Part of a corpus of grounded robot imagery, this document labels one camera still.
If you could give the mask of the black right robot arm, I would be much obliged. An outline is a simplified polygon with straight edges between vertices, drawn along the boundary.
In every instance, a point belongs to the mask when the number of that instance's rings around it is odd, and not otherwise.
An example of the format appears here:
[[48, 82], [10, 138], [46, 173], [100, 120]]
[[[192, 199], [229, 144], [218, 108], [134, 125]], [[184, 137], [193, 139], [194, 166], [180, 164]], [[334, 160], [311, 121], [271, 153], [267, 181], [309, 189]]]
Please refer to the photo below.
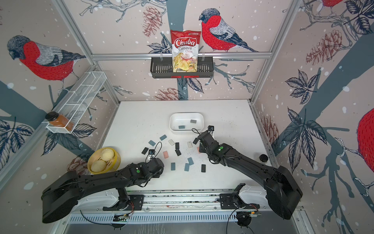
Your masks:
[[303, 193], [289, 170], [261, 164], [241, 154], [228, 144], [219, 144], [209, 131], [198, 134], [194, 143], [214, 164], [233, 168], [260, 184], [266, 191], [270, 208], [283, 219], [290, 220]]

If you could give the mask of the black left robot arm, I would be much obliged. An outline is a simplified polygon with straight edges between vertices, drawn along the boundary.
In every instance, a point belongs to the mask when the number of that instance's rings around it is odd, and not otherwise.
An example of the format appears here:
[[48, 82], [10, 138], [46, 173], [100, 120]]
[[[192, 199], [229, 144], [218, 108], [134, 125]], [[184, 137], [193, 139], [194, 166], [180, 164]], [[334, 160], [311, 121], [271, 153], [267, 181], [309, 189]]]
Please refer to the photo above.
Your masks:
[[126, 188], [146, 184], [151, 178], [159, 178], [163, 170], [163, 162], [154, 158], [149, 162], [131, 163], [121, 170], [99, 175], [78, 175], [75, 171], [69, 171], [42, 192], [42, 222], [58, 221], [66, 217], [82, 198], [109, 189], [118, 191], [118, 202], [111, 207], [103, 207], [103, 210], [124, 210], [131, 203]]

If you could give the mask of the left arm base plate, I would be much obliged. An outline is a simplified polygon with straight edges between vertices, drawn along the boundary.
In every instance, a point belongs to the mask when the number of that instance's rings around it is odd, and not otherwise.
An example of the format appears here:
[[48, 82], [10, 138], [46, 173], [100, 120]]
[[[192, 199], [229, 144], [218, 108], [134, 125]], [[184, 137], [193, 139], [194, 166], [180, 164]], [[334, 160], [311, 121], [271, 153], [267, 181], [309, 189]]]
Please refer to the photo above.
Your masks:
[[144, 202], [143, 195], [130, 195], [128, 200], [123, 196], [118, 197], [118, 201], [110, 207], [103, 207], [103, 211], [141, 211]]

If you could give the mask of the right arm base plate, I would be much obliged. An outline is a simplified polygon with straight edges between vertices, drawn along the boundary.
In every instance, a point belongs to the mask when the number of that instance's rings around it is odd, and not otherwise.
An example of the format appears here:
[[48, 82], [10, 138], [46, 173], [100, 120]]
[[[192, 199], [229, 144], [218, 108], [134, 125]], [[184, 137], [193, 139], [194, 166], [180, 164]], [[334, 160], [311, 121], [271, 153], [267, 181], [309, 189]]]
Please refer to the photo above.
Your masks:
[[233, 210], [236, 208], [258, 210], [260, 208], [259, 204], [246, 204], [238, 196], [233, 194], [220, 194], [217, 201], [220, 203], [222, 210]]

